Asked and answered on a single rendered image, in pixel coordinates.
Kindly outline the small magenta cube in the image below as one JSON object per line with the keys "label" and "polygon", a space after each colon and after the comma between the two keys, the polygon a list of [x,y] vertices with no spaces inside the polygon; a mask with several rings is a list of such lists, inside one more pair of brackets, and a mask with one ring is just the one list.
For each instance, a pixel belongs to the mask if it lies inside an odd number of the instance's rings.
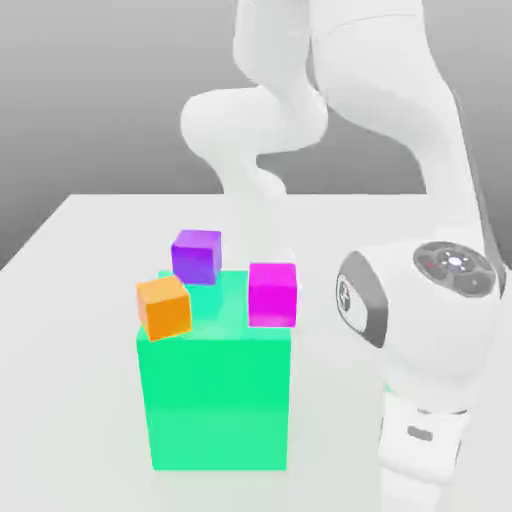
{"label": "small magenta cube", "polygon": [[293,263],[251,263],[248,318],[251,327],[295,327],[297,273]]}

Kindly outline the small purple cube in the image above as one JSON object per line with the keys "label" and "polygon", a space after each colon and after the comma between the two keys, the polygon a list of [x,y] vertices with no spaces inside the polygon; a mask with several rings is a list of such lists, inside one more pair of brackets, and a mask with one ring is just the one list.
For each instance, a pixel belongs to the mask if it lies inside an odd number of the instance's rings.
{"label": "small purple cube", "polygon": [[171,245],[173,273],[185,284],[214,285],[222,267],[220,231],[182,230]]}

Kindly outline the large green box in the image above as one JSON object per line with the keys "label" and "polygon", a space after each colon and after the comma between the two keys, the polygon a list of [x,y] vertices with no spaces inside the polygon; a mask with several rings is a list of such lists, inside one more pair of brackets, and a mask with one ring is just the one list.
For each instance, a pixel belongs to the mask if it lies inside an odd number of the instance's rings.
{"label": "large green box", "polygon": [[187,290],[190,332],[136,337],[153,468],[285,469],[290,330],[249,325],[245,271]]}

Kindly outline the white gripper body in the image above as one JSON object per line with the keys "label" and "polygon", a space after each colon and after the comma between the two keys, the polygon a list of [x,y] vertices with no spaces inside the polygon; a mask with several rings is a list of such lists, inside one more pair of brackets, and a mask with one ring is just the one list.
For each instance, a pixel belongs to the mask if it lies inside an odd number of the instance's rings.
{"label": "white gripper body", "polygon": [[442,487],[380,469],[380,512],[436,512]]}

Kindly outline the small orange cube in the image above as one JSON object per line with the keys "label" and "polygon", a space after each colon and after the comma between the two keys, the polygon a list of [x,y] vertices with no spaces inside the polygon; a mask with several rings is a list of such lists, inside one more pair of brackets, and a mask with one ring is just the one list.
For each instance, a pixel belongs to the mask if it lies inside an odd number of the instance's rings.
{"label": "small orange cube", "polygon": [[151,342],[192,329],[190,295],[178,277],[138,283],[136,298],[139,320]]}

